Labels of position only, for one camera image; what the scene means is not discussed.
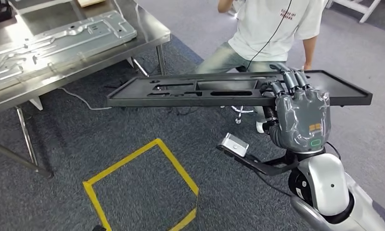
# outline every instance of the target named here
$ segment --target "table leg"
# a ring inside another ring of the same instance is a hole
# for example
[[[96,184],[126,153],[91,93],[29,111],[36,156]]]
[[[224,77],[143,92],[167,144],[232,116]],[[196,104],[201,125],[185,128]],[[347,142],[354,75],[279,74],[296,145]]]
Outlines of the table leg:
[[[42,176],[45,176],[47,178],[51,178],[53,176],[53,174],[51,172],[48,172],[47,170],[45,170],[41,167],[38,167],[37,165],[34,165],[33,163],[20,157],[19,155],[17,155],[13,151],[11,151],[10,149],[8,149],[2,145],[0,145],[0,154],[5,155],[6,157],[14,160],[15,162],[17,162],[17,163],[19,163],[19,164],[21,164],[21,165],[23,165],[23,166],[25,166],[31,170],[34,170],[35,172],[39,173]]]
[[[28,129],[26,128],[26,122],[24,120],[24,114],[21,107],[17,107],[17,114],[18,114],[18,118],[20,119],[21,128],[23,130],[24,139],[26,140],[29,157],[31,157],[31,162],[34,165],[38,166],[37,156],[35,155],[34,148],[32,147],[32,144],[31,144],[31,139],[29,137]]]
[[[147,73],[147,71],[144,70],[144,68],[140,65],[140,63],[137,62],[137,60],[135,58],[132,58],[132,60],[133,60],[134,65],[137,66],[137,68],[143,73],[143,75],[148,77],[149,74]]]
[[[163,55],[163,45],[158,45],[156,47],[157,49],[157,58],[158,58],[158,64],[160,65],[160,73],[161,75],[166,75],[166,66],[164,62],[164,55]]]

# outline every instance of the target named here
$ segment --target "robot finger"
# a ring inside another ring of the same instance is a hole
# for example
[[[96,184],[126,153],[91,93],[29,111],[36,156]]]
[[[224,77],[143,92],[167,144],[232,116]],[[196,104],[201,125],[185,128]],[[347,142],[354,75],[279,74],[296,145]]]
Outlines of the robot finger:
[[[274,70],[280,71],[283,76],[283,80],[286,84],[287,90],[289,91],[289,94],[293,93],[295,87],[298,86],[298,83],[292,70],[283,63],[278,62],[271,63],[269,67]]]
[[[304,88],[309,86],[305,73],[302,70],[296,70],[292,68],[292,72],[296,77],[299,87]]]
[[[272,88],[273,93],[275,93],[276,97],[279,97],[280,95],[284,94],[284,88],[279,80],[275,80],[269,83],[270,88]]]

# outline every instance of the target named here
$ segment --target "metal table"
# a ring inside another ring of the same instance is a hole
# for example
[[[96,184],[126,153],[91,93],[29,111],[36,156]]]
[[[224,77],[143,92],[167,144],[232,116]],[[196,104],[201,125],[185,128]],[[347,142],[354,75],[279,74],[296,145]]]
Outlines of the metal table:
[[[149,49],[156,48],[161,74],[165,75],[162,44],[170,41],[170,31],[151,14],[137,5],[133,0],[120,0],[118,6],[114,1],[80,8],[75,0],[52,5],[50,7],[16,15],[13,19],[0,23],[0,45],[30,38],[45,31],[84,20],[111,10],[121,12],[126,20],[138,31],[135,39],[123,45],[114,47],[97,55],[91,56],[70,65],[59,67],[54,71],[20,82],[11,87],[0,90],[0,112],[16,107],[25,141],[31,157],[32,165],[11,150],[0,146],[0,153],[44,176],[51,176],[50,172],[38,166],[30,137],[24,122],[23,111],[18,105],[31,101],[39,110],[42,105],[39,96],[78,80],[89,74],[102,70],[113,64],[128,60],[147,74],[133,56]]]

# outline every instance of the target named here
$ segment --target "black cable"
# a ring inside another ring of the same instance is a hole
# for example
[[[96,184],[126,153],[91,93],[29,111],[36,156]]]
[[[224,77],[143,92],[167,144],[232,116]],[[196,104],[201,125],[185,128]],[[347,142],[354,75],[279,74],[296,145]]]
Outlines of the black cable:
[[[337,150],[337,149],[336,149],[330,142],[327,142],[327,144],[330,145],[330,146],[334,149],[335,153],[336,153],[337,156],[338,156],[338,159],[341,160],[341,155],[340,155],[340,153],[338,152],[338,150]]]
[[[127,83],[127,80],[124,81],[124,82],[123,82],[122,80],[120,80],[119,82],[120,82],[119,85],[116,85],[116,86],[113,86],[113,85],[106,85],[106,86],[104,86],[104,88],[118,89],[118,88],[120,88],[121,86],[123,86],[125,83]]]
[[[24,115],[24,119],[25,119],[25,120],[30,120],[30,119],[32,119],[32,114],[30,114],[30,113],[28,113],[26,110],[22,109],[22,107],[20,107],[20,108],[21,108],[21,111],[23,112],[23,115]]]
[[[156,72],[158,70],[158,67],[160,66],[160,64],[157,64],[157,66],[151,70],[151,71],[146,71],[149,75],[152,75],[154,72]]]
[[[290,194],[288,194],[287,192],[284,192],[283,190],[280,190],[280,189],[278,189],[278,188],[276,188],[275,186],[273,186],[273,185],[271,185],[269,182],[267,182],[261,175],[260,175],[260,173],[259,172],[257,172],[257,171],[254,171],[255,172],[255,174],[265,183],[265,184],[267,184],[269,187],[271,187],[271,188],[273,188],[274,190],[276,190],[276,191],[278,191],[278,192],[280,192],[280,193],[282,193],[283,195],[286,195],[286,196],[288,196],[288,197],[292,197]]]
[[[281,22],[279,23],[278,27],[276,28],[275,32],[273,33],[273,35],[270,37],[270,39],[265,43],[265,45],[257,52],[257,54],[251,59],[251,61],[249,61],[249,64],[248,64],[248,67],[246,68],[245,72],[248,71],[249,69],[249,66],[251,65],[253,59],[255,59],[255,57],[270,43],[270,41],[272,40],[273,36],[275,36],[276,32],[278,32],[279,30],[279,27],[281,26],[284,18],[286,17],[287,13],[289,12],[289,8],[290,8],[290,5],[292,4],[292,0],[290,0],[289,2],[289,6],[287,6],[287,10],[286,12],[284,13],[283,17],[282,17],[282,20]]]
[[[199,109],[200,108],[198,107],[198,108],[196,108],[195,110],[192,111],[192,107],[190,107],[187,112],[181,113],[178,108],[175,108],[175,111],[176,111],[176,115],[178,115],[178,116],[179,115],[180,116],[184,116],[184,115],[186,116],[186,115],[189,115],[191,113],[194,113],[194,112],[198,111]]]

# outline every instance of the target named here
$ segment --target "yellow floor tape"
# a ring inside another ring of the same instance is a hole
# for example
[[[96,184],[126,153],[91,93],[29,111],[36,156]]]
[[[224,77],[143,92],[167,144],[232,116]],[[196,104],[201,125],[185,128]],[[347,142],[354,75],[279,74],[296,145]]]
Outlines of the yellow floor tape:
[[[83,187],[85,188],[86,193],[89,196],[90,201],[92,202],[93,206],[95,207],[96,213],[99,216],[99,219],[101,220],[102,226],[107,231],[112,231],[112,228],[109,225],[109,222],[107,221],[106,215],[103,212],[102,206],[98,201],[98,198],[96,197],[95,191],[92,188],[92,185],[105,176],[109,175],[116,169],[122,167],[123,165],[127,164],[137,156],[141,155],[142,153],[148,151],[149,149],[153,148],[154,146],[158,145],[159,148],[164,152],[164,154],[167,156],[167,158],[170,160],[170,162],[173,164],[177,172],[181,175],[181,177],[184,179],[184,181],[188,184],[188,186],[191,188],[192,192],[197,197],[197,201],[195,203],[195,208],[186,216],[184,219],[182,219],[177,225],[175,225],[173,228],[170,229],[170,231],[179,231],[182,228],[184,228],[188,223],[190,223],[197,213],[197,203],[198,203],[198,186],[195,184],[195,182],[191,179],[191,177],[188,175],[188,173],[185,171],[185,169],[181,166],[181,164],[178,162],[178,160],[175,158],[175,156],[171,153],[171,151],[167,148],[167,146],[163,143],[161,139],[155,139],[152,142],[148,143],[147,145],[141,147],[139,150],[133,152],[132,154],[126,156],[121,161],[117,162],[116,164],[108,167],[107,169],[103,170],[96,176],[90,178],[88,181],[83,182]]]

